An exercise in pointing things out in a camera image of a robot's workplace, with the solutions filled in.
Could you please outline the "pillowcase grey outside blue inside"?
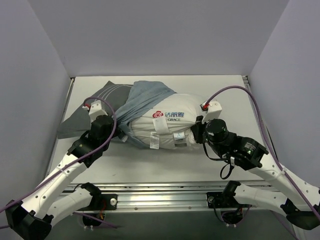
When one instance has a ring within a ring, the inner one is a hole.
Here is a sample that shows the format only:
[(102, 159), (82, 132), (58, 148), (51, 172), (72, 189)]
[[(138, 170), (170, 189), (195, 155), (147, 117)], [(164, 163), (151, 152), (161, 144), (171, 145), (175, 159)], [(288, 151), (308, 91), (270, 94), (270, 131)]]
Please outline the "pillowcase grey outside blue inside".
[[(121, 131), (119, 138), (128, 136), (127, 142), (138, 147), (147, 148), (148, 145), (135, 137), (133, 130), (129, 127), (130, 122), (142, 117), (161, 101), (175, 94), (171, 88), (159, 81), (136, 81), (134, 84), (115, 84), (108, 81), (104, 87), (88, 99), (86, 103), (91, 104), (95, 98), (103, 99), (109, 106), (104, 105), (109, 116), (114, 110), (117, 128)], [(58, 139), (68, 139), (81, 136), (91, 128), (89, 113), (80, 105), (69, 118), (64, 120), (57, 130)]]

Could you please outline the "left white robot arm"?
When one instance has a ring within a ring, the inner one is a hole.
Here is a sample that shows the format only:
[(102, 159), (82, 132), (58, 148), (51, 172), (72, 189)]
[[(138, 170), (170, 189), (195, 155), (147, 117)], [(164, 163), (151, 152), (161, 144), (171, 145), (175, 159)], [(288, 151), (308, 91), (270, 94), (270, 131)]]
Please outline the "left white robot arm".
[(6, 205), (4, 211), (9, 227), (24, 240), (43, 240), (54, 225), (73, 212), (99, 208), (103, 204), (102, 192), (89, 182), (63, 198), (59, 196), (103, 155), (116, 131), (117, 124), (111, 116), (98, 116), (90, 130), (73, 142), (57, 167), (32, 193)]

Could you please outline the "white pillow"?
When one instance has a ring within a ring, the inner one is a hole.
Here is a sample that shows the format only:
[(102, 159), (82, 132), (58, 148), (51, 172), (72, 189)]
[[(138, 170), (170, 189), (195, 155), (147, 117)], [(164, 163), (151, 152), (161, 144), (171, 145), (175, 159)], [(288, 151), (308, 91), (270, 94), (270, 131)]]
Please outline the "white pillow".
[(197, 116), (203, 116), (200, 104), (205, 98), (196, 94), (175, 93), (141, 117), (130, 122), (134, 136), (150, 148), (151, 132), (160, 137), (160, 149), (198, 149), (191, 127), (196, 124)]

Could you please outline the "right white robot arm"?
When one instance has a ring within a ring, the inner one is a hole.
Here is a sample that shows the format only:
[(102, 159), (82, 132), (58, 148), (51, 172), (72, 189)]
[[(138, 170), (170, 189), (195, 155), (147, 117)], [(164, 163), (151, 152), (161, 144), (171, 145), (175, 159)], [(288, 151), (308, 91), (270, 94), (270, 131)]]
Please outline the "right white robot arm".
[(277, 190), (258, 189), (230, 180), (221, 194), (225, 205), (251, 205), (271, 210), (303, 230), (313, 230), (320, 225), (319, 187), (277, 162), (258, 141), (228, 131), (222, 119), (203, 122), (203, 116), (196, 117), (191, 131), (195, 141), (209, 145), (218, 156), (216, 160), (225, 162), (231, 171), (239, 167)]

